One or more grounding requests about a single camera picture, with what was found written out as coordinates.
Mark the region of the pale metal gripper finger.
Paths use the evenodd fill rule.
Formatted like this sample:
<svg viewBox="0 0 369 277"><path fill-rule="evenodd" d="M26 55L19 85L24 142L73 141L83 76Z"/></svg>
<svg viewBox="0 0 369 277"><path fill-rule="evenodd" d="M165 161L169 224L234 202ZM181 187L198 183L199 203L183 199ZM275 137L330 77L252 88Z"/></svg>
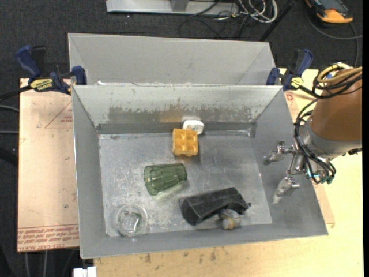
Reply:
<svg viewBox="0 0 369 277"><path fill-rule="evenodd" d="M300 188L300 183L298 183L294 177L292 176L286 176L284 177L279 184L277 185L277 188L275 189L273 193L273 204L278 204L281 199L292 193L295 189Z"/></svg>
<svg viewBox="0 0 369 277"><path fill-rule="evenodd" d="M263 164L270 165L272 162L281 161L284 155L288 153L285 140L279 140L274 147L263 157Z"/></svg>

